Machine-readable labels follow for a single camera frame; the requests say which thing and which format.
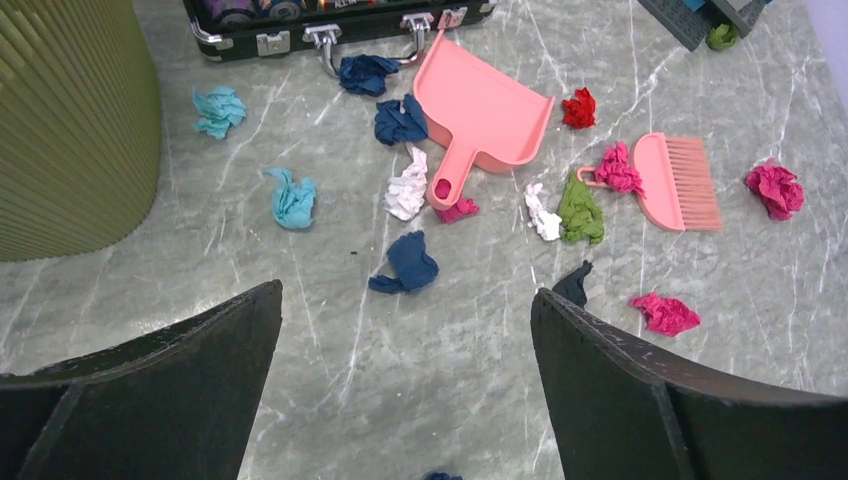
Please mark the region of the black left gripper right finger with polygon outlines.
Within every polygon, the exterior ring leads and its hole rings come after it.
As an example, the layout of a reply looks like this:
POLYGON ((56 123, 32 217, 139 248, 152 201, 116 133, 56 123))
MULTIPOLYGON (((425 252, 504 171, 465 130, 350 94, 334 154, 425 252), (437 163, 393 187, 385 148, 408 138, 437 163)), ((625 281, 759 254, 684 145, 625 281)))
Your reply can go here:
POLYGON ((728 374, 548 290, 532 339, 568 479, 843 479, 847 401, 728 374))

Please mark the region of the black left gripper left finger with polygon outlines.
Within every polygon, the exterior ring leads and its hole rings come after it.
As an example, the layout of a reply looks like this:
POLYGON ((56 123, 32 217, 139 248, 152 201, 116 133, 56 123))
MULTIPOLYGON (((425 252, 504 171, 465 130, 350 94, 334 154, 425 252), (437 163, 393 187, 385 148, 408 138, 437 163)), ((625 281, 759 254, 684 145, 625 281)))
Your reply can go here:
POLYGON ((281 329, 283 286, 1 377, 5 479, 234 479, 281 329))

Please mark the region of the pink hand brush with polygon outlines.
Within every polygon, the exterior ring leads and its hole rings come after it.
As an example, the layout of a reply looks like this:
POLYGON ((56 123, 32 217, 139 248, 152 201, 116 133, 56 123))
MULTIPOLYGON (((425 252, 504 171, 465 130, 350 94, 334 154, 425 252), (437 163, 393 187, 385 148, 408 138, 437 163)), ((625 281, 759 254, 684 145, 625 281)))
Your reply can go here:
MULTIPOLYGON (((645 197, 630 194, 635 196, 648 220, 660 228, 677 232, 717 232, 723 228, 701 137, 650 132, 627 145, 630 164, 641 175, 645 197)), ((579 180, 589 187, 613 190, 595 181, 597 166, 579 168, 579 180)))

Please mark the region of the pink plastic dustpan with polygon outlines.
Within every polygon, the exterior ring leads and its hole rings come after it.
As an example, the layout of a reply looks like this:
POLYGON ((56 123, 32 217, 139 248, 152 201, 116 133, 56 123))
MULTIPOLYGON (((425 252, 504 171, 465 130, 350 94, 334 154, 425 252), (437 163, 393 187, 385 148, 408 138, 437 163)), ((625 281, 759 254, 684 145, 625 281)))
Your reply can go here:
POLYGON ((437 210, 455 205, 471 168, 507 173, 533 160, 552 110, 545 97, 438 33, 413 82, 429 138, 445 148, 427 188, 437 210))

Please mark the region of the black paper scrap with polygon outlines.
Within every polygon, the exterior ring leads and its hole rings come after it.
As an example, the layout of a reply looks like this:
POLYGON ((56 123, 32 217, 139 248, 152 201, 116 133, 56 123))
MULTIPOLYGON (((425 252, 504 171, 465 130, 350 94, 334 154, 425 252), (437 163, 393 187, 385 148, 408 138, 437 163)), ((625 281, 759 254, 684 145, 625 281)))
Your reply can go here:
POLYGON ((584 282, 592 270, 593 264, 584 260, 578 268, 560 279, 553 286, 552 291, 574 305, 584 308, 588 303, 584 282))

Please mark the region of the green paper scrap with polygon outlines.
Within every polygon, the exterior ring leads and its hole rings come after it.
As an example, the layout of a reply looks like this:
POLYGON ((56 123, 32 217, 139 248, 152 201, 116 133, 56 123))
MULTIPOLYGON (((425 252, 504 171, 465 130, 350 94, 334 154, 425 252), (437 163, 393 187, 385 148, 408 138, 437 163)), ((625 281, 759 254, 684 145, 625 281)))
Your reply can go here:
POLYGON ((710 30, 706 44, 713 51, 725 51, 734 47, 739 39, 740 33, 734 25, 720 24, 710 30))
POLYGON ((575 171, 569 175, 557 215, 562 220, 560 238, 564 242, 587 240, 590 244, 599 244, 603 241, 603 211, 595 203, 589 187, 579 180, 575 171))

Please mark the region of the dark blue paper scrap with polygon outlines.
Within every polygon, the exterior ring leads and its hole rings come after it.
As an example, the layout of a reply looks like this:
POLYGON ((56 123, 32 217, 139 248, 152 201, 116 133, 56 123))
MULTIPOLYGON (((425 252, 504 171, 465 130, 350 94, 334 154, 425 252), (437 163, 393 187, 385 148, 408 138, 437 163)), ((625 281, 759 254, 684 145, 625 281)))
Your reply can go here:
POLYGON ((420 142, 429 137, 427 119, 412 94, 406 94, 402 100, 378 102, 374 121, 375 138, 387 146, 420 142))
POLYGON ((377 275, 368 280, 372 290, 387 294, 415 293, 432 283, 439 266, 426 251, 425 233, 414 231, 399 237, 388 249, 387 259, 395 276, 377 275))
POLYGON ((463 480, 463 477, 445 472, 429 472, 423 477, 423 480, 463 480))
POLYGON ((340 86, 348 93, 380 97, 387 91, 386 77, 401 67, 398 60, 361 54, 343 57, 337 68, 340 86))

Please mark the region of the white paper scrap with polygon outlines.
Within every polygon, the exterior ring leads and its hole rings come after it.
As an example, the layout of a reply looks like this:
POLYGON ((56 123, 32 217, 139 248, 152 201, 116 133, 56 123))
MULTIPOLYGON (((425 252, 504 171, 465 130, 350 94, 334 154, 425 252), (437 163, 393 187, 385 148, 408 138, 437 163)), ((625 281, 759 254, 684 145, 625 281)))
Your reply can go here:
POLYGON ((560 238, 562 219, 547 211, 539 199, 542 183, 528 184, 524 188, 524 200, 530 216, 530 224, 542 240, 551 242, 560 238))
POLYGON ((425 203, 428 167, 422 149, 412 142, 406 142, 405 147, 412 162, 399 176, 389 179, 384 209, 401 221, 410 221, 425 203))

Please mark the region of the light blue paper scrap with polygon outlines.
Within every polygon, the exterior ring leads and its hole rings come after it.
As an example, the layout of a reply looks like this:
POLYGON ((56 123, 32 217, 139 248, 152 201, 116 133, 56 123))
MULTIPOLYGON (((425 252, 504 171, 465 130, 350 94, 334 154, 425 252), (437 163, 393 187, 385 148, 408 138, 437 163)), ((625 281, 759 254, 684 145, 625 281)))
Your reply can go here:
POLYGON ((192 88, 193 103, 200 118, 193 124, 199 133, 223 140, 231 127, 247 118, 247 106, 231 87, 216 86, 207 94, 192 88))
POLYGON ((263 172, 265 176, 277 181, 271 193, 271 213, 278 225, 289 230, 307 229, 312 226, 312 210, 317 194, 316 186, 310 176, 294 181, 289 169, 270 168, 263 172))

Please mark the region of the olive green waste basket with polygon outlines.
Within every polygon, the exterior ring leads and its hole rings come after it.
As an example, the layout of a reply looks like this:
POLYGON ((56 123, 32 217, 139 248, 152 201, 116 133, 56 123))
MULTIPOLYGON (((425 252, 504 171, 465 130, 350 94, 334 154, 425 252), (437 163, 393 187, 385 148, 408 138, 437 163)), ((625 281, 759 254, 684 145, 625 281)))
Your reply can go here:
POLYGON ((1 5, 1 258, 96 251, 158 191, 160 83, 128 1, 1 5))

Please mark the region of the red paper scrap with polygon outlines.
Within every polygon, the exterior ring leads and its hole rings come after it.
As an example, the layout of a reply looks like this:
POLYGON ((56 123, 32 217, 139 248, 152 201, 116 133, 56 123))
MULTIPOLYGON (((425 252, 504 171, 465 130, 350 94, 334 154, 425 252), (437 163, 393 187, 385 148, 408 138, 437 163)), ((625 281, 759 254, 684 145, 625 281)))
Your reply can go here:
POLYGON ((572 129, 586 129, 596 124, 596 101, 586 87, 576 89, 570 99, 563 100, 562 108, 562 123, 572 129))

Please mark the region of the black poker chip case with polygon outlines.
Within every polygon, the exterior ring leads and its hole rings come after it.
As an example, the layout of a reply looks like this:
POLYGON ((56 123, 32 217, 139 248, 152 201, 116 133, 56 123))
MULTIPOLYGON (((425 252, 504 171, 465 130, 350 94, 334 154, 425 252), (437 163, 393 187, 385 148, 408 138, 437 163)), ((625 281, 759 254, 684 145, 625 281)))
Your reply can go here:
POLYGON ((412 50, 394 57, 401 68, 423 60, 431 33, 473 25, 496 1, 185 1, 200 52, 213 62, 281 57, 314 49, 337 74, 335 48, 408 36, 412 50))

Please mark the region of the grey toy brick baseplate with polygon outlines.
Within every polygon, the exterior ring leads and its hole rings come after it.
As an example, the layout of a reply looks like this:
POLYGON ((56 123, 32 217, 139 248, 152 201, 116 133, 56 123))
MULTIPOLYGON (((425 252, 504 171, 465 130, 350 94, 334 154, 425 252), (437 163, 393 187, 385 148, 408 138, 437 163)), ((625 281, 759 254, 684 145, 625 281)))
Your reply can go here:
POLYGON ((639 0, 639 4, 685 48, 695 51, 720 24, 732 24, 740 39, 747 37, 770 1, 639 0))

